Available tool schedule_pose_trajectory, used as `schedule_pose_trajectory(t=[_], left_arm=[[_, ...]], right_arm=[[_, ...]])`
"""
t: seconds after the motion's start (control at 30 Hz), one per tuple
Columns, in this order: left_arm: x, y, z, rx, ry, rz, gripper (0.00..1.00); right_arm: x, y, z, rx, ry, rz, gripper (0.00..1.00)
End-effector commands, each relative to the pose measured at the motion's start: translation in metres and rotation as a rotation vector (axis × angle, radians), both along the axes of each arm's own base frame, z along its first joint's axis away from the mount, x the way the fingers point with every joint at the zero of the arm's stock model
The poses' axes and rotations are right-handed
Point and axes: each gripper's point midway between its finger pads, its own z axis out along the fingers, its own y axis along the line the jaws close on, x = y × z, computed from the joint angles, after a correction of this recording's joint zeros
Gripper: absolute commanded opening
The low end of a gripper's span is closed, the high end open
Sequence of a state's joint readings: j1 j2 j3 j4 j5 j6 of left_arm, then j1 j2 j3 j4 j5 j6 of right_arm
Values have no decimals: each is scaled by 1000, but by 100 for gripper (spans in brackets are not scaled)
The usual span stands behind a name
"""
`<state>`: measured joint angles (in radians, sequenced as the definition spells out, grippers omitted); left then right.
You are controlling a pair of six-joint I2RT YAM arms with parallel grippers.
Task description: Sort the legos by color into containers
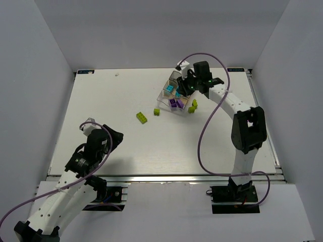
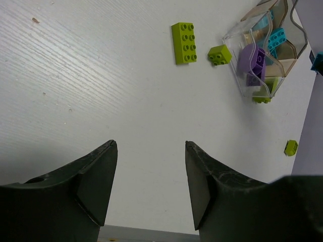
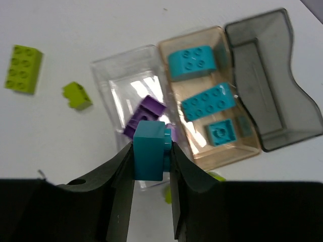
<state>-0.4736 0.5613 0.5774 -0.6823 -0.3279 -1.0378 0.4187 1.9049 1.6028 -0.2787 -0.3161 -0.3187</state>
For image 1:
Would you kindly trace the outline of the round teal lego piece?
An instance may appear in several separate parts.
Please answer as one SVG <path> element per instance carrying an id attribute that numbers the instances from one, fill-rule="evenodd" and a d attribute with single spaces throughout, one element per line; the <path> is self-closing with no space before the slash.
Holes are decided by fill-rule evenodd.
<path id="1" fill-rule="evenodd" d="M 174 87 L 172 85 L 168 85 L 167 88 L 166 88 L 166 91 L 172 92 L 173 89 L 174 89 Z"/>

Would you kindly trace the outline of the purple curved lego piece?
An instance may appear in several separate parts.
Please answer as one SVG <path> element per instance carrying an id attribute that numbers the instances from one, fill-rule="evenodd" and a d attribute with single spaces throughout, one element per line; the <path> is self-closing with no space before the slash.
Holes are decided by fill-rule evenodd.
<path id="1" fill-rule="evenodd" d="M 176 108 L 177 104 L 176 104 L 176 100 L 175 99 L 169 99 L 169 107 L 170 108 Z"/>

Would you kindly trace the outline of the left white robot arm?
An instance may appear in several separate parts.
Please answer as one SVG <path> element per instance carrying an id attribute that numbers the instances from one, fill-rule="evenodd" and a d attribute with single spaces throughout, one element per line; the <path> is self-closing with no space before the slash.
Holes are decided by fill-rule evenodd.
<path id="1" fill-rule="evenodd" d="M 19 241 L 60 241 L 69 223 L 90 203 L 107 205 L 112 193 L 106 180 L 94 173 L 123 141 L 124 135 L 107 125 L 88 120 L 80 126 L 86 136 L 65 165 L 55 189 L 27 221 L 19 221 L 14 232 Z"/>

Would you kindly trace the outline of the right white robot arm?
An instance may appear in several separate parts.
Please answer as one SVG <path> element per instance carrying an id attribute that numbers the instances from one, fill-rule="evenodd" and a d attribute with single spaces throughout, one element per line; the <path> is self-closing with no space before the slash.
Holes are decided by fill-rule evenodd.
<path id="1" fill-rule="evenodd" d="M 189 96 L 199 91 L 215 102 L 232 120 L 231 141 L 236 149 L 235 163 L 229 177 L 229 191 L 241 193 L 251 187 L 251 173 L 258 150 L 267 139 L 264 110 L 252 107 L 230 92 L 229 85 L 213 78 L 206 61 L 177 64 L 179 93 Z"/>

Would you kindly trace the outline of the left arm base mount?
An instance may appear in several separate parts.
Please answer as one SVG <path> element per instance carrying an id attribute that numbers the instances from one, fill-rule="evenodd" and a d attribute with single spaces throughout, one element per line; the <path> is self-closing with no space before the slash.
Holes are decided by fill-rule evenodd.
<path id="1" fill-rule="evenodd" d="M 85 206 L 83 211 L 122 212 L 128 196 L 128 183 L 107 181 L 105 193 Z"/>

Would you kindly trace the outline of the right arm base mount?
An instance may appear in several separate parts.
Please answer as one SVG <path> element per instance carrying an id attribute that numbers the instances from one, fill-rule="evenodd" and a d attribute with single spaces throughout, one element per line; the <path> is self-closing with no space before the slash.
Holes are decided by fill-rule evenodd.
<path id="1" fill-rule="evenodd" d="M 260 213 L 255 186 L 234 197 L 227 186 L 212 186 L 206 191 L 211 197 L 213 214 L 258 214 Z"/>

